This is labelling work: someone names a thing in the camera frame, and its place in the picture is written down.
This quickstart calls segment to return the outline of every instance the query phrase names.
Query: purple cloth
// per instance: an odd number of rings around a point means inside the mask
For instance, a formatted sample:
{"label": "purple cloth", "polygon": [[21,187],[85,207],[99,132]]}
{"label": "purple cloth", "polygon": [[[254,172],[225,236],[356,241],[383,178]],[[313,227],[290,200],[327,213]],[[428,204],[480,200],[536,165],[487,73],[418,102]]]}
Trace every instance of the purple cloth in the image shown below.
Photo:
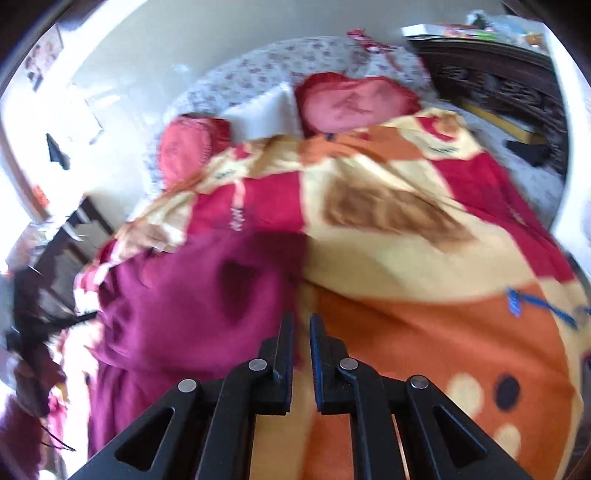
{"label": "purple cloth", "polygon": [[43,431],[38,418],[27,414],[14,395],[0,418],[0,473],[17,479],[37,479],[43,462]]}
{"label": "purple cloth", "polygon": [[174,254],[144,252],[99,290],[105,337],[91,395],[89,454],[183,378],[224,377],[295,312],[302,233],[211,231]]}

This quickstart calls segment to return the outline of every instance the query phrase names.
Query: black cloth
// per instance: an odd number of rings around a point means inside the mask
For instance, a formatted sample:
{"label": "black cloth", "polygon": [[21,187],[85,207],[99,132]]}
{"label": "black cloth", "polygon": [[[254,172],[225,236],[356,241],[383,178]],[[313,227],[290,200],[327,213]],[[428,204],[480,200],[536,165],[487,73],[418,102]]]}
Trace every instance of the black cloth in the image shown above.
{"label": "black cloth", "polygon": [[61,165],[64,170],[70,169],[70,159],[67,155],[64,155],[60,150],[59,145],[51,137],[50,134],[46,134],[47,148],[49,148],[49,161],[57,162]]}
{"label": "black cloth", "polygon": [[550,159],[550,147],[548,145],[528,145],[527,143],[506,140],[505,146],[533,167],[541,167]]}

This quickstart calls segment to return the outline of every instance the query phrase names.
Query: orange blanket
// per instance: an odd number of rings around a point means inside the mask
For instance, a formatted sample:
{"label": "orange blanket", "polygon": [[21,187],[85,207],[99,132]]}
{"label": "orange blanket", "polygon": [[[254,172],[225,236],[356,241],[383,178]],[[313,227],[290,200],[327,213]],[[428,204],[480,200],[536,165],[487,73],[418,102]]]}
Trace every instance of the orange blanket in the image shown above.
{"label": "orange blanket", "polygon": [[[304,325],[320,312],[351,356],[389,377],[429,377],[533,478],[561,478],[591,350],[591,326],[576,314],[586,298],[461,117],[429,109],[350,134],[226,150],[120,232],[79,290],[92,293],[138,249],[174,251],[212,228],[303,229]],[[508,288],[547,307],[512,305]],[[352,478],[348,419],[314,412],[301,338],[292,413],[257,421],[251,477]]]}

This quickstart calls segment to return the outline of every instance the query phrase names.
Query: cream polka dot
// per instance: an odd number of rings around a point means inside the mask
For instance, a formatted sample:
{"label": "cream polka dot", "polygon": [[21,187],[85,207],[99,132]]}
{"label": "cream polka dot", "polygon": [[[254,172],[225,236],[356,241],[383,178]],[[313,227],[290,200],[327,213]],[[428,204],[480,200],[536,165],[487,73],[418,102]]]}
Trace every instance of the cream polka dot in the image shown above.
{"label": "cream polka dot", "polygon": [[521,434],[515,425],[511,423],[501,425],[492,437],[504,451],[511,455],[513,460],[517,458],[521,448]]}
{"label": "cream polka dot", "polygon": [[476,378],[467,373],[459,373],[451,377],[445,393],[471,419],[482,411],[484,389]]}

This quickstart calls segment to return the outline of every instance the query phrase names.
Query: pink pillow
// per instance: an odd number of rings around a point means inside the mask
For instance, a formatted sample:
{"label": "pink pillow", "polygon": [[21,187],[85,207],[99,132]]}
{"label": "pink pillow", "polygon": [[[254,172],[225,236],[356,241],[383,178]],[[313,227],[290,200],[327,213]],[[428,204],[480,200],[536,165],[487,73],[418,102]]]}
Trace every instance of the pink pillow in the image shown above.
{"label": "pink pillow", "polygon": [[308,136],[381,124],[421,109],[415,93],[387,77],[352,80],[320,73],[309,77],[296,95]]}
{"label": "pink pillow", "polygon": [[182,115],[160,137],[158,168],[166,190],[199,172],[209,160],[230,147],[230,123],[221,118]]}

